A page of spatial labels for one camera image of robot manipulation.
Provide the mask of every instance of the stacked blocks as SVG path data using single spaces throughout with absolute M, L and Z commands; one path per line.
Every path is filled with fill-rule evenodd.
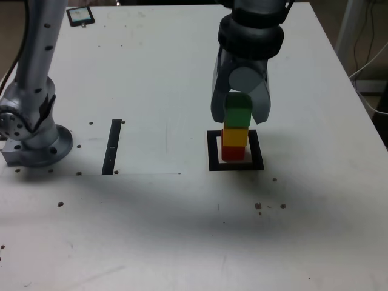
M 221 133 L 221 157 L 224 161 L 242 161 L 248 142 L 252 114 L 250 96 L 229 92 L 225 104 L 224 130 Z

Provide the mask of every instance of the white cable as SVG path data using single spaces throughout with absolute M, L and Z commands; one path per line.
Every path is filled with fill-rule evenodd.
M 354 90 L 357 92 L 358 96 L 364 100 L 364 102 L 366 103 L 366 105 L 367 105 L 370 109 L 372 109 L 374 112 L 379 113 L 379 114 L 382 114 L 382 115 L 388 115 L 388 112 L 381 112 L 381 111 L 378 111 L 378 110 L 374 109 L 374 108 L 368 103 L 368 101 L 366 101 L 365 97 L 364 97 L 363 95 L 361 95 L 361 93 L 360 93 L 358 90 L 356 90 L 356 89 L 354 89 Z
M 376 60 L 376 58 L 388 47 L 388 42 L 385 44 L 385 46 L 377 53 L 377 55 L 371 59 L 364 67 L 362 67 L 361 69 L 359 69 L 357 72 L 355 72 L 354 74 L 352 74 L 349 79 L 352 79 L 355 75 L 357 75 L 359 72 L 361 72 L 362 70 L 364 70 L 368 65 L 370 65 L 371 62 L 373 62 L 374 60 Z

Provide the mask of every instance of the white table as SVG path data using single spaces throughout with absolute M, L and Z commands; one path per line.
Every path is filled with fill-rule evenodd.
M 388 289 L 387 152 L 309 4 L 269 62 L 261 172 L 207 164 L 228 10 L 92 12 L 64 19 L 50 71 L 82 147 L 20 173 L 0 159 L 2 291 Z M 112 119 L 119 174 L 102 176 Z

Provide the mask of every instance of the phone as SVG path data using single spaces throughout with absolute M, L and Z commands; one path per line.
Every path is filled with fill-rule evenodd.
M 66 10 L 71 27 L 95 23 L 90 7 L 78 7 Z

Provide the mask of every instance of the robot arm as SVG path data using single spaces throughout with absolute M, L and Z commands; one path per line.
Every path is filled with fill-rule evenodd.
M 233 89 L 250 96 L 252 116 L 257 124 L 267 121 L 270 112 L 268 59 L 280 51 L 291 0 L 234 0 L 221 4 L 232 8 L 222 19 L 220 44 L 213 76 L 211 110 L 214 121 L 224 122 L 227 93 Z
M 73 145 L 70 132 L 54 122 L 55 86 L 48 77 L 67 0 L 29 3 L 25 49 L 0 100 L 0 132 L 8 137 L 2 150 L 8 165 L 40 167 L 59 161 Z
M 8 137 L 2 154 L 10 166 L 40 167 L 59 161 L 73 146 L 71 133 L 54 122 L 55 86 L 48 77 L 67 0 L 29 0 L 30 7 L 28 0 L 24 2 L 29 12 L 25 49 L 16 78 L 0 100 L 0 133 Z M 256 123 L 267 120 L 267 62 L 280 50 L 284 33 L 279 24 L 293 2 L 286 7 L 286 0 L 222 1 L 232 14 L 219 26 L 211 102 L 216 122 L 224 122 L 231 89 L 250 96 Z

